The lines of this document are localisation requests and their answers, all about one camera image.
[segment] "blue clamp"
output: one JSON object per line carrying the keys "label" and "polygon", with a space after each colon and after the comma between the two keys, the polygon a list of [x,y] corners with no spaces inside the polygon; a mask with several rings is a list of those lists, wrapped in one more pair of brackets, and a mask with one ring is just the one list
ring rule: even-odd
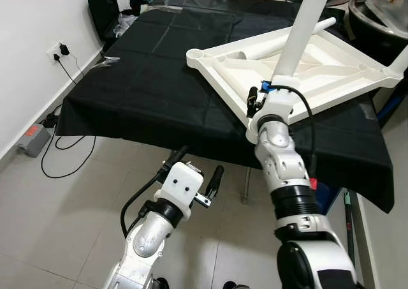
{"label": "blue clamp", "polygon": [[270,86],[270,81],[263,80],[262,81],[262,86],[261,86],[261,92],[262,93],[269,93],[270,91],[275,90],[274,88],[269,88],[269,86]]}

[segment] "gray power strip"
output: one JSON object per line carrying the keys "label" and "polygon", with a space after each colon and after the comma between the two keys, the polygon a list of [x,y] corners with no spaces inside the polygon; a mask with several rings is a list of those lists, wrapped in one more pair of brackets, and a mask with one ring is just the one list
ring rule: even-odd
{"label": "gray power strip", "polygon": [[27,156],[37,157],[50,137],[44,126],[33,124],[18,140],[17,147]]}

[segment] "black cloth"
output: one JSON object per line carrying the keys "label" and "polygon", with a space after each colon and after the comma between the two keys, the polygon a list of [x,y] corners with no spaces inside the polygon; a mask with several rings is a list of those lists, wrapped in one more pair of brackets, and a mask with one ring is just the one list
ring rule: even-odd
{"label": "black cloth", "polygon": [[[155,0],[183,10],[152,10],[108,51],[120,62],[93,69],[65,97],[58,135],[98,135],[178,149],[259,168],[245,126],[200,73],[186,51],[205,49],[290,26],[297,4],[269,0]],[[329,29],[343,38],[343,11]],[[362,96],[316,116],[317,177],[357,191],[385,212],[393,207],[393,171],[370,99]],[[308,120],[291,126],[308,160]]]}

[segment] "white wall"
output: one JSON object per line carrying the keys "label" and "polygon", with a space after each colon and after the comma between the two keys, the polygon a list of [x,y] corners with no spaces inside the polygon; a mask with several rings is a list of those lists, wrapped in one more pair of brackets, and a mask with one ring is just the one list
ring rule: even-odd
{"label": "white wall", "polygon": [[[69,85],[46,51],[63,40],[80,67],[101,48],[87,0],[0,0],[0,158]],[[72,75],[72,57],[62,62]]]}
{"label": "white wall", "polygon": [[387,215],[364,200],[381,289],[406,289],[408,267],[408,102],[383,129],[394,166],[395,206]]}

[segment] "power plug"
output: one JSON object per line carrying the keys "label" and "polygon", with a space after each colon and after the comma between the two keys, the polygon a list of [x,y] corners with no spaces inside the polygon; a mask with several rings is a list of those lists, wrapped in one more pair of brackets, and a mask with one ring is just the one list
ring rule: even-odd
{"label": "power plug", "polygon": [[61,51],[62,55],[69,55],[68,47],[62,42],[59,43],[59,50]]}

